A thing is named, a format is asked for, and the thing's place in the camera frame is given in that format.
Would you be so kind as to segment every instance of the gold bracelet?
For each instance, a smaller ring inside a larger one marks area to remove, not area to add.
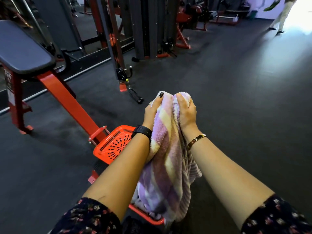
[[[197,136],[195,139],[193,139],[191,142],[189,142],[188,144],[188,147],[189,147],[189,150],[191,149],[192,145],[195,144],[196,141],[200,140],[201,138],[204,138],[206,137],[205,134],[201,134],[199,136]]]

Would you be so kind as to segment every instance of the forearm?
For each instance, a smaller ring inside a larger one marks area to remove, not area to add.
[[[122,220],[149,153],[149,139],[136,134],[83,197],[98,200]]]
[[[184,134],[189,143],[201,132],[197,127],[192,127],[184,131]],[[193,144],[191,153],[205,179],[239,228],[257,207],[274,194],[208,138],[202,138]]]

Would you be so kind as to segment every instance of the black watch strap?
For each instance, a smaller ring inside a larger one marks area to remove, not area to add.
[[[147,138],[151,141],[152,138],[152,131],[145,127],[145,126],[140,126],[138,125],[135,130],[133,131],[131,138],[133,138],[137,133],[141,133],[147,136]]]

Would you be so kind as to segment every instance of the weight bench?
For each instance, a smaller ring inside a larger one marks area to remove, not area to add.
[[[22,79],[40,81],[67,112],[88,133],[89,142],[98,144],[109,134],[106,126],[98,127],[76,101],[76,95],[58,76],[70,65],[69,51],[62,50],[66,65],[54,70],[55,58],[33,38],[10,20],[0,20],[0,63],[4,68],[12,122],[22,134],[33,128],[24,125],[23,115],[32,109],[22,100]]]

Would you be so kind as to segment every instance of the left hand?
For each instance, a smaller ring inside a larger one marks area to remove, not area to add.
[[[149,128],[151,131],[153,130],[156,112],[157,112],[158,107],[161,105],[162,99],[163,99],[163,92],[161,92],[158,95],[158,97],[155,98],[153,105],[149,104],[145,108],[144,122],[142,126]]]

